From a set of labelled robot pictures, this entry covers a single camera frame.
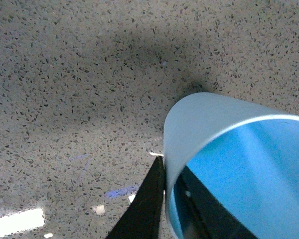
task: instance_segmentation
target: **blue plastic cup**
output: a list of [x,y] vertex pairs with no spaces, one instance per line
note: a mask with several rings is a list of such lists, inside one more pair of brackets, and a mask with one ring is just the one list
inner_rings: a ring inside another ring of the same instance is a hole
[[166,217],[176,238],[191,233],[176,187],[186,168],[255,237],[299,239],[299,116],[196,93],[168,113],[164,157]]

